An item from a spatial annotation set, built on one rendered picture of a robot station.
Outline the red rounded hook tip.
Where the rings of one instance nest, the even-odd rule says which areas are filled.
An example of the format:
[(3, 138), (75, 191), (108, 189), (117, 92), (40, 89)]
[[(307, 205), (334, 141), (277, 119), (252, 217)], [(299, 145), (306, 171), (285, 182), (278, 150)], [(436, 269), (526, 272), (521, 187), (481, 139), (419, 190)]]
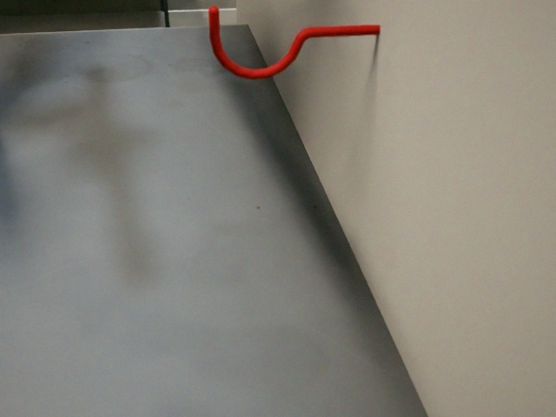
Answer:
[(211, 6), (208, 10), (209, 38), (220, 37), (220, 15), (216, 6)]

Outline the beige wall panel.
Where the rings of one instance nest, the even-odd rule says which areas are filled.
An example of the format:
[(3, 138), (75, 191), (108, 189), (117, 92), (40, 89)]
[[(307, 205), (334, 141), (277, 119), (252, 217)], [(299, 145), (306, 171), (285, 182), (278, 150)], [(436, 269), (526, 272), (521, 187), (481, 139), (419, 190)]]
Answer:
[(556, 0), (236, 0), (428, 417), (556, 417)]

